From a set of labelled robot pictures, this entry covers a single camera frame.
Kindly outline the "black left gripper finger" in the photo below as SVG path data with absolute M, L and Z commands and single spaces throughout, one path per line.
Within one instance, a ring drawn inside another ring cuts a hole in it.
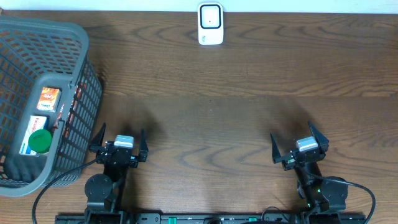
M 106 130 L 106 123 L 103 123 L 99 132 L 93 137 L 89 145 L 90 152 L 98 152 L 103 148 L 103 138 Z
M 145 162 L 147 160 L 149 153 L 149 148 L 147 146 L 147 141 L 146 141 L 146 132 L 144 129 L 141 129 L 141 140 L 139 144 L 139 155 L 138 155 L 138 160 L 139 162 Z

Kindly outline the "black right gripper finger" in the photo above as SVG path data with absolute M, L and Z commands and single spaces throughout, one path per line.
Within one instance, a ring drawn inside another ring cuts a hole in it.
M 308 122 L 308 126 L 310 128 L 312 136 L 317 141 L 319 148 L 323 152 L 327 152 L 329 147 L 329 140 L 315 127 L 315 125 L 311 121 Z
M 276 143 L 272 133 L 270 133 L 270 137 L 271 137 L 271 143 L 272 143 L 272 161 L 275 164 L 280 163 L 282 161 L 282 157 L 280 155 L 279 148 L 277 146 L 277 143 Z

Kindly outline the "green lid white jar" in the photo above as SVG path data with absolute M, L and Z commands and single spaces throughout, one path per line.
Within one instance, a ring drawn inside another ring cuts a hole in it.
M 48 153 L 51 143 L 52 134 L 46 129 L 35 131 L 29 136 L 28 140 L 29 148 L 38 154 Z

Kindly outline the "white blue medicine box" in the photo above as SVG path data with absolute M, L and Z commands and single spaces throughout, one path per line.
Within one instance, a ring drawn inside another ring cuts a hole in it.
M 48 126 L 48 121 L 49 121 L 49 119 L 46 116 L 36 116 L 36 115 L 30 116 L 26 131 L 24 134 L 24 138 L 22 139 L 21 148 L 19 150 L 20 155 L 38 156 L 38 154 L 30 148 L 29 138 L 36 130 L 46 129 Z

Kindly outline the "orange small carton box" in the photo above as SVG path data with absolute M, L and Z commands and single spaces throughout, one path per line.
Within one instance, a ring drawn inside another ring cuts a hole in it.
M 43 87 L 36 108 L 40 111 L 55 112 L 61 94 L 58 88 Z

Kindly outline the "red Top candy bar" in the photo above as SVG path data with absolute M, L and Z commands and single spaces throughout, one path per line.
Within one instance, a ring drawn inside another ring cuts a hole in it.
M 85 90 L 86 87 L 87 87 L 87 84 L 86 84 L 86 83 L 83 83 L 83 82 L 81 82 L 81 83 L 76 87 L 76 90 L 75 90 L 75 99 L 73 99 L 73 101 L 72 101 L 72 103 L 71 103 L 71 109 L 72 109 L 73 111 L 76 111 L 76 109 L 77 109 L 77 100 L 79 100 L 79 99 L 81 98 L 81 96 L 82 96 L 82 94 L 83 94 L 83 93 L 82 93 L 82 90 Z M 62 113 L 63 113 L 64 106 L 65 106 L 65 104 L 63 103 L 62 106 L 61 106 L 61 108 L 60 108 L 59 114 L 58 114 L 58 116 L 57 116 L 57 118 L 56 118 L 56 120 L 55 120 L 55 122 L 54 122 L 54 125 L 53 125 L 53 128 L 52 128 L 52 132 L 54 132 L 54 131 L 55 131 L 56 129 L 58 129 L 58 127 L 59 127 L 58 122 L 59 122 L 59 121 L 61 120 L 61 118 L 62 118 Z M 71 123 L 71 122 L 73 121 L 73 119 L 74 119 L 74 115 L 71 115 L 71 112 L 68 112 L 67 123 Z

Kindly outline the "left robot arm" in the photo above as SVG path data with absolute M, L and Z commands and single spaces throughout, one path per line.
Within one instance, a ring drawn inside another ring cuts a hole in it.
M 133 154 L 134 138 L 118 135 L 113 141 L 104 142 L 106 125 L 91 140 L 90 152 L 96 154 L 96 163 L 104 166 L 101 174 L 91 176 L 85 184 L 87 208 L 84 212 L 84 224 L 135 223 L 135 215 L 121 208 L 126 184 L 127 172 L 145 162 L 149 149 L 146 132 L 142 129 L 139 136 L 139 152 Z

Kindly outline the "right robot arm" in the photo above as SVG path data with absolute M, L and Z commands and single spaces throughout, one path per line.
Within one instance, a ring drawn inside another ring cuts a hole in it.
M 311 136 L 296 141 L 295 149 L 284 156 L 271 135 L 272 161 L 297 175 L 298 194 L 308 206 L 297 215 L 300 223 L 341 223 L 340 212 L 346 208 L 348 184 L 340 177 L 322 176 L 318 162 L 326 157 L 329 140 L 312 122 L 308 126 Z

